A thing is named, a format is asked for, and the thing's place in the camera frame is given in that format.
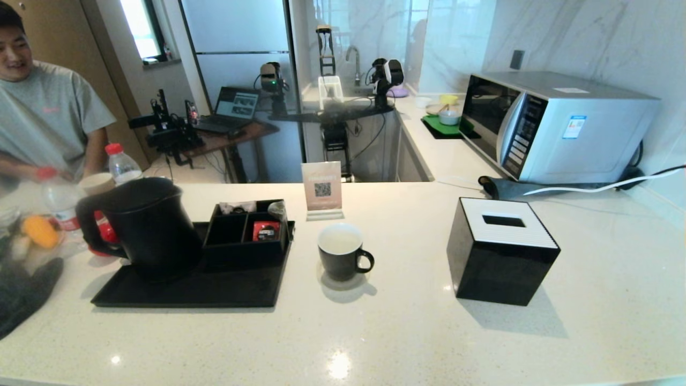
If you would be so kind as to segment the brown paper cup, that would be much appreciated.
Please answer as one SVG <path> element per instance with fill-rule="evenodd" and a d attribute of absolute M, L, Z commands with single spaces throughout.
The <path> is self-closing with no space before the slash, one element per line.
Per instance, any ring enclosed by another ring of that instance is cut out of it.
<path fill-rule="evenodd" d="M 111 173 L 96 173 L 81 179 L 78 187 L 87 196 L 94 196 L 113 190 L 116 183 Z"/>

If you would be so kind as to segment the black compartment organizer box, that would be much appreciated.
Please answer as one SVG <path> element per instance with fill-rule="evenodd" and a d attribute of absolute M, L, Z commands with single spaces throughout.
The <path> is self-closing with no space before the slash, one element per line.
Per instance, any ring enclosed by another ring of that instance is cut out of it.
<path fill-rule="evenodd" d="M 287 216 L 287 222 L 280 222 L 267 212 L 274 201 L 258 200 L 257 210 L 252 213 L 231 213 L 223 215 L 217 205 L 204 235 L 203 254 L 206 267 L 211 270 L 262 269 L 284 263 L 290 242 L 293 240 L 295 222 Z M 281 223 L 279 240 L 252 241 L 252 226 L 255 221 L 277 221 Z"/>

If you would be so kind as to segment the black tissue box white lid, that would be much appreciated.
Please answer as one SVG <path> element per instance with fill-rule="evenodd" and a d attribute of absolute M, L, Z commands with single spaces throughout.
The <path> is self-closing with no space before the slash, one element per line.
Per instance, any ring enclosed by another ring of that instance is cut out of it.
<path fill-rule="evenodd" d="M 457 298 L 527 306 L 560 252 L 528 203 L 458 200 L 446 247 Z"/>

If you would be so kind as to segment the dark fabric bag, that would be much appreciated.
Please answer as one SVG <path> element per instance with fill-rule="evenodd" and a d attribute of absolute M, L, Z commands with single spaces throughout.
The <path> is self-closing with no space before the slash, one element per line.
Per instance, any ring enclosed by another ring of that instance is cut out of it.
<path fill-rule="evenodd" d="M 33 274 L 28 274 L 19 262 L 0 262 L 0 340 L 49 300 L 63 269 L 61 257 L 46 262 Z"/>

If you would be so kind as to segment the bright window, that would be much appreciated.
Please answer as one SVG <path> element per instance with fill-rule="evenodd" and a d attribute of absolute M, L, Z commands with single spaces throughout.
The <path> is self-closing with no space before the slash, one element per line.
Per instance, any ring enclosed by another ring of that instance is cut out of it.
<path fill-rule="evenodd" d="M 167 45 L 153 0 L 119 0 L 144 65 L 169 61 Z"/>

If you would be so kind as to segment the orange toy corn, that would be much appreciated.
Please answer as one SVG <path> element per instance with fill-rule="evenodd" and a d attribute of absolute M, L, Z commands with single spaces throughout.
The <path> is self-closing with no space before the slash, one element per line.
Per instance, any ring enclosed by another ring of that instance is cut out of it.
<path fill-rule="evenodd" d="M 59 234 L 45 217 L 26 217 L 21 224 L 21 229 L 29 239 L 39 247 L 53 249 L 59 243 Z"/>

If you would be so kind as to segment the black ladder-shaped frame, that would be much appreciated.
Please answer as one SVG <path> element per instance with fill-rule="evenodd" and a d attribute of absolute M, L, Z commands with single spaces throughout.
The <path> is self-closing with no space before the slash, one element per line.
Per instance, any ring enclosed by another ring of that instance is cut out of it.
<path fill-rule="evenodd" d="M 322 77 L 335 76 L 337 72 L 331 25 L 318 25 L 316 36 L 319 52 L 319 73 Z"/>

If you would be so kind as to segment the green mat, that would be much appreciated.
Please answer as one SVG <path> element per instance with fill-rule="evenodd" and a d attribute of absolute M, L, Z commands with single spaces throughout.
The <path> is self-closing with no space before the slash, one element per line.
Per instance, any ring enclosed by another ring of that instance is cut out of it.
<path fill-rule="evenodd" d="M 470 122 L 461 122 L 461 116 L 457 117 L 456 125 L 445 125 L 439 121 L 438 115 L 426 115 L 421 118 L 422 124 L 429 130 L 434 139 L 480 139 L 481 136 L 475 131 Z"/>

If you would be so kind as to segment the red packaged item with label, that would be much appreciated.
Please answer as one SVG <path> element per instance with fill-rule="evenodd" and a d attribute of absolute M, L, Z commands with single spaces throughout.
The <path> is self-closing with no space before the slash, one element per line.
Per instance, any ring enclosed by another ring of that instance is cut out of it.
<path fill-rule="evenodd" d="M 252 241 L 262 242 L 279 240 L 281 237 L 281 223 L 277 221 L 255 221 L 252 226 Z"/>

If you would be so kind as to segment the white dish rack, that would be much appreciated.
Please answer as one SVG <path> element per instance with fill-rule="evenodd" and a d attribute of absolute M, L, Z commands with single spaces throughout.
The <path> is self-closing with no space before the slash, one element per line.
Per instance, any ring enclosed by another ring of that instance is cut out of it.
<path fill-rule="evenodd" d="M 319 76 L 317 82 L 319 110 L 329 102 L 343 102 L 341 80 L 338 76 Z"/>

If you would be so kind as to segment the QR code sign stand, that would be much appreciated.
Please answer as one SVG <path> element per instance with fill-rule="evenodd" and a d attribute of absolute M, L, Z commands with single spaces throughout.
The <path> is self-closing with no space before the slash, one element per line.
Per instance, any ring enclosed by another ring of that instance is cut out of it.
<path fill-rule="evenodd" d="M 340 161 L 303 163 L 301 172 L 307 221 L 343 219 Z"/>

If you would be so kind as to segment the black electric kettle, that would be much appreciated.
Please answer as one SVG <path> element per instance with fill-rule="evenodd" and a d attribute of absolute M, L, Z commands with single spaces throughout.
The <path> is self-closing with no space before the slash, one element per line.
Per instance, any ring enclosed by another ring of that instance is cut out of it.
<path fill-rule="evenodd" d="M 169 179 L 135 179 L 76 206 L 83 237 L 93 251 L 123 257 L 152 283 L 183 276 L 198 266 L 203 242 L 182 207 L 182 190 Z M 118 236 L 110 247 L 94 217 L 101 211 Z"/>

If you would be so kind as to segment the black robot stand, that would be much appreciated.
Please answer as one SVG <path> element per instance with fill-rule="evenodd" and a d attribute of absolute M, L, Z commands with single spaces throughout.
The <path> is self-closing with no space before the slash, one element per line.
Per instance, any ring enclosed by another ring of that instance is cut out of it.
<path fill-rule="evenodd" d="M 385 115 L 394 111 L 395 107 L 393 105 L 376 107 L 374 102 L 371 102 L 370 107 L 355 107 L 351 105 L 350 102 L 332 102 L 326 108 L 322 108 L 315 113 L 287 114 L 285 112 L 277 112 L 274 108 L 272 114 L 269 115 L 268 118 L 273 121 L 319 124 L 319 131 L 323 138 L 324 161 L 328 162 L 329 152 L 344 151 L 345 162 L 341 167 L 341 178 L 343 179 L 343 182 L 355 182 L 352 162 L 357 159 L 358 156 L 364 154 L 365 151 L 374 144 L 380 134 L 384 132 L 386 126 Z M 358 152 L 358 154 L 351 157 L 347 122 L 358 121 L 362 118 L 375 115 L 380 115 L 383 119 L 381 128 L 367 146 Z"/>

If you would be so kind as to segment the red toy apple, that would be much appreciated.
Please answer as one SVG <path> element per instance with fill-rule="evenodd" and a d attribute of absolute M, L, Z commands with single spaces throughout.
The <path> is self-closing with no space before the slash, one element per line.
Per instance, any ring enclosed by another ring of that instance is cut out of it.
<path fill-rule="evenodd" d="M 110 247 L 111 244 L 118 243 L 118 236 L 112 228 L 108 218 L 105 217 L 103 212 L 95 211 L 94 218 L 96 224 L 100 230 L 100 235 L 103 241 Z"/>

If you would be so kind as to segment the metal faucet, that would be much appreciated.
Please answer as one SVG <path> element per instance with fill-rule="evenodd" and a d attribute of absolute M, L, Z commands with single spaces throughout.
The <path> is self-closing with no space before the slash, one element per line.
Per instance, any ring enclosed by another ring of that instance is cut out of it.
<path fill-rule="evenodd" d="M 354 57 L 354 64 L 355 64 L 353 85 L 354 86 L 360 86 L 361 82 L 362 82 L 360 52 L 359 52 L 359 49 L 357 46 L 353 46 L 351 44 L 346 51 L 346 55 L 345 55 L 346 62 L 350 62 L 352 57 Z"/>

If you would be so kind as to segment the black mug white inside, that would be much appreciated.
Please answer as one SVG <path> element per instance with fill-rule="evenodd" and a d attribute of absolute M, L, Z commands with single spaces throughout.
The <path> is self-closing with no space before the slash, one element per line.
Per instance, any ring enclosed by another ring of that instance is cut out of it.
<path fill-rule="evenodd" d="M 318 234 L 317 247 L 324 272 L 335 281 L 348 281 L 375 267 L 375 257 L 363 249 L 362 232 L 349 223 L 324 227 Z"/>

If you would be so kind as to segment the open laptop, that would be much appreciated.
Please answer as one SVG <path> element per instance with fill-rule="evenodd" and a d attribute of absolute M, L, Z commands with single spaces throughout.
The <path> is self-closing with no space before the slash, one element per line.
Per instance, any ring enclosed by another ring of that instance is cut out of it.
<path fill-rule="evenodd" d="M 232 135 L 250 124 L 255 117 L 260 92 L 232 86 L 220 90 L 214 112 L 199 119 L 198 130 Z"/>

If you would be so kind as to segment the grey refrigerator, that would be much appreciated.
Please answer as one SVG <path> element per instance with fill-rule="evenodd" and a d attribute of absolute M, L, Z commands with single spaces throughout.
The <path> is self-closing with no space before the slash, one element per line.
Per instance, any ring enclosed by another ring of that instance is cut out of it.
<path fill-rule="evenodd" d="M 287 85 L 285 107 L 301 110 L 285 0 L 178 0 L 209 110 L 223 86 L 259 88 L 260 67 L 275 62 Z M 301 182 L 301 126 L 276 121 L 279 132 L 240 154 L 252 179 Z"/>

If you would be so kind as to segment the clear water bottle red cap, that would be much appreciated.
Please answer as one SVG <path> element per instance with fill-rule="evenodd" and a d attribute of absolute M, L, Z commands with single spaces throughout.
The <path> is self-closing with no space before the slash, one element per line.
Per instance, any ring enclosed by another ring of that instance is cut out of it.
<path fill-rule="evenodd" d="M 54 168 L 39 168 L 36 174 L 42 187 L 42 200 L 64 234 L 64 246 L 72 253 L 84 251 L 87 244 L 76 215 L 76 206 L 85 193 Z"/>
<path fill-rule="evenodd" d="M 143 172 L 139 164 L 123 151 L 120 143 L 110 143 L 105 146 L 108 154 L 108 168 L 112 174 L 115 186 L 142 178 Z"/>

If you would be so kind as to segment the person in grey t-shirt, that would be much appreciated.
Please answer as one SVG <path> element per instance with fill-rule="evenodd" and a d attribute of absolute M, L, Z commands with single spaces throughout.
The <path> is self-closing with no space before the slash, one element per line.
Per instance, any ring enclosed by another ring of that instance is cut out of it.
<path fill-rule="evenodd" d="M 0 181 L 36 181 L 44 167 L 76 181 L 105 171 L 115 122 L 83 76 L 33 59 L 22 18 L 0 0 Z"/>

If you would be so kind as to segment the silver microwave oven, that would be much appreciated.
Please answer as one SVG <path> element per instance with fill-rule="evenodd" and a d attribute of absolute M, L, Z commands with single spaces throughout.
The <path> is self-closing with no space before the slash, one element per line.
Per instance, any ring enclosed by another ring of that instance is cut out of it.
<path fill-rule="evenodd" d="M 470 75 L 460 126 L 505 176 L 539 185 L 619 180 L 661 107 L 645 93 L 551 71 Z"/>

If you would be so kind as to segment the black serving tray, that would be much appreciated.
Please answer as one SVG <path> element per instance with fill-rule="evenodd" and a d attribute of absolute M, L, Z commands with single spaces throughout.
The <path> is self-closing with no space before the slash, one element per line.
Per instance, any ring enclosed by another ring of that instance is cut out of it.
<path fill-rule="evenodd" d="M 290 242 L 281 262 L 254 269 L 194 272 L 171 283 L 152 284 L 123 266 L 91 303 L 108 308 L 273 308 L 284 277 Z"/>

